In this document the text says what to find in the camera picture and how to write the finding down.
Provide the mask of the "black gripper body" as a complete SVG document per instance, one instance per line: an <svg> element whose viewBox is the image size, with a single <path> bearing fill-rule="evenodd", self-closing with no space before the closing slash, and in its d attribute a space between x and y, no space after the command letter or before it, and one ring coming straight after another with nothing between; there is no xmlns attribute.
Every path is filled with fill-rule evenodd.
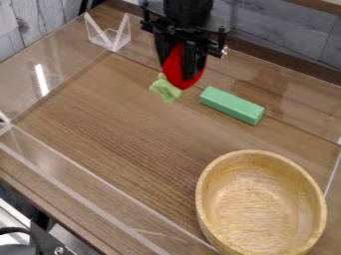
<svg viewBox="0 0 341 255"><path fill-rule="evenodd" d="M228 4L141 4L140 8L144 31L169 34L175 43L196 42L218 58L226 54Z"/></svg>

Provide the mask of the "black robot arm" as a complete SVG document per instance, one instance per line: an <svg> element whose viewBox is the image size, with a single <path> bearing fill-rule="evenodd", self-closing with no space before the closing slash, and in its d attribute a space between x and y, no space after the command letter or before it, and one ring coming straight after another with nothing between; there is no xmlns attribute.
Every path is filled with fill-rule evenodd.
<svg viewBox="0 0 341 255"><path fill-rule="evenodd" d="M214 0L140 0L141 29L155 37L163 72L169 79L192 81L203 72L206 57L226 55L228 21Z"/></svg>

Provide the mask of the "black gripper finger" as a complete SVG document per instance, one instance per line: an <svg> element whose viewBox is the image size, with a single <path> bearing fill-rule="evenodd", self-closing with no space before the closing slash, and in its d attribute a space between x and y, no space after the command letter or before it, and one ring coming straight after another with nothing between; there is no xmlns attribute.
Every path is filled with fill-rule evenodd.
<svg viewBox="0 0 341 255"><path fill-rule="evenodd" d="M189 81L203 71L206 48L201 44L192 41L185 41L181 45L181 78Z"/></svg>
<svg viewBox="0 0 341 255"><path fill-rule="evenodd" d="M175 45L175 39L169 34L155 33L155 46L156 46L160 65L164 64L173 45Z"/></svg>

